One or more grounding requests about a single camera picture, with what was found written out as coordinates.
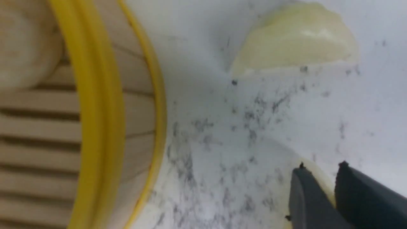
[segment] yellow rim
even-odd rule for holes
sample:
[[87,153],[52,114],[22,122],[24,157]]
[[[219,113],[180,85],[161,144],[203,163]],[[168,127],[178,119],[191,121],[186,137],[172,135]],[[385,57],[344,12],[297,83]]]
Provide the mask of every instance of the yellow rim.
[[146,185],[141,193],[141,196],[138,199],[138,202],[134,208],[134,211],[125,226],[125,228],[128,229],[131,227],[133,222],[137,219],[137,217],[140,215],[141,211],[145,207],[148,199],[150,198],[151,190],[154,188],[154,185],[158,178],[158,174],[160,172],[166,141],[167,109],[166,109],[164,80],[162,78],[160,64],[158,63],[158,59],[155,55],[153,45],[151,44],[147,34],[145,33],[139,21],[133,15],[131,10],[127,7],[125,0],[118,1],[127,18],[129,19],[134,32],[136,33],[138,39],[140,40],[141,47],[144,51],[144,55],[146,57],[147,64],[150,69],[151,78],[153,80],[155,94],[155,112],[156,112],[155,146],[153,160],[150,167],[150,173],[147,178]]
[[119,185],[125,140],[120,76],[89,0],[49,0],[69,50],[81,105],[81,172],[69,229],[103,228]]

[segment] black tongs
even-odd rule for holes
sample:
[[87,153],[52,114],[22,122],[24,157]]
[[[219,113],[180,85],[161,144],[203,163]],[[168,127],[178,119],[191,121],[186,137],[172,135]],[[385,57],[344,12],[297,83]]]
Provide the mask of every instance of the black tongs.
[[293,229],[407,229],[407,199],[346,162],[339,164],[335,201],[336,208],[303,164],[293,170],[286,216]]

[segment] pale yellow food piece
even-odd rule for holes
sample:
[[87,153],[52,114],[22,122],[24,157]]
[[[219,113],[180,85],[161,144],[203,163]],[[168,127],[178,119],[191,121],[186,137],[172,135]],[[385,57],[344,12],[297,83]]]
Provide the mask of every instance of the pale yellow food piece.
[[358,44],[338,14],[319,3],[297,2],[271,13],[249,33],[232,72],[238,77],[247,70],[358,59]]
[[46,0],[0,0],[0,91],[37,85],[55,70],[62,52]]

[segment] white countertop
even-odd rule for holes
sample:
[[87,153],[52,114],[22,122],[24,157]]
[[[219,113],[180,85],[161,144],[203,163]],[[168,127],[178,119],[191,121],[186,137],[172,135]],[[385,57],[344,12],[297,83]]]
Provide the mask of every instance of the white countertop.
[[250,26],[283,0],[127,0],[163,71],[167,149],[134,228],[281,229],[296,153],[335,180],[347,160],[407,196],[407,2],[320,0],[358,66],[276,70],[232,84]]

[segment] yellow container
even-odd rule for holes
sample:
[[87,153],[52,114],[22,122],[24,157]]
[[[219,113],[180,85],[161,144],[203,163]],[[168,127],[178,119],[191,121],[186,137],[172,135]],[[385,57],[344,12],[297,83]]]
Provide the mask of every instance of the yellow container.
[[0,98],[0,227],[128,228],[165,145],[154,50],[121,1],[48,1],[70,65]]

